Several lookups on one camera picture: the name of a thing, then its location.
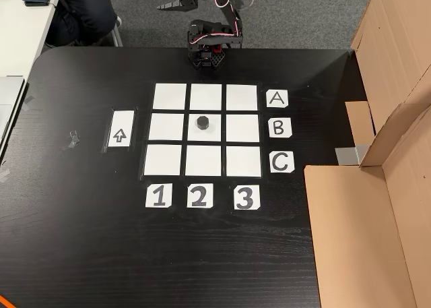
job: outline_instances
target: orange object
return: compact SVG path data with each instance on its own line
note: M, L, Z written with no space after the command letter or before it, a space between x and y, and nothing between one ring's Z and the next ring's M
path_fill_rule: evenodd
M7 301L2 296L0 296L0 303L2 303L6 308L16 308L14 305L12 305L9 301Z

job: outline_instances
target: robotic arm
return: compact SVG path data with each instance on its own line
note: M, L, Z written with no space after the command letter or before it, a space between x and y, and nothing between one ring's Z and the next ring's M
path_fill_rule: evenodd
M194 20L189 28L189 59L196 69L212 67L218 69L224 60L223 45L242 46L242 21L231 0L214 0L228 21L222 23ZM162 11L189 11L198 8L198 0L176 0L158 7Z

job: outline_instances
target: laptop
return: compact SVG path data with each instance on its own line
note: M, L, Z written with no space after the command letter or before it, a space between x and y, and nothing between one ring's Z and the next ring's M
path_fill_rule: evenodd
M0 159L24 94L23 77L0 77Z

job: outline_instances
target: red wire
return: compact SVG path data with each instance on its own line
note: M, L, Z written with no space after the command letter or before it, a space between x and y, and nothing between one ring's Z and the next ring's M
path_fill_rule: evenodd
M217 0L214 0L214 3L218 6L218 7L220 7L219 6L219 4L218 4L218 2L217 2ZM234 8L233 8L233 6L232 6L232 4L230 5L230 8L232 9L232 13L235 13L234 12ZM235 20L235 28L236 28L236 35L237 36L240 36L240 33L239 33L239 30L238 30L238 22ZM208 34L204 34L204 35L201 35L201 36L199 36L198 38L196 38L193 42L190 42L190 44L196 44L197 42L199 42L202 38L205 38L205 37L208 37L208 36L211 36L211 35L215 35L215 36L235 36L235 34L226 34L226 33L208 33Z

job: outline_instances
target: chair leg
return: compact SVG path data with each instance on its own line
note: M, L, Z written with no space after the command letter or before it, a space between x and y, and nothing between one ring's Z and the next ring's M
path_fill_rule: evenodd
M115 47L123 47L123 41L121 40L119 28L115 24L114 29L111 32L112 39L114 40L114 46Z

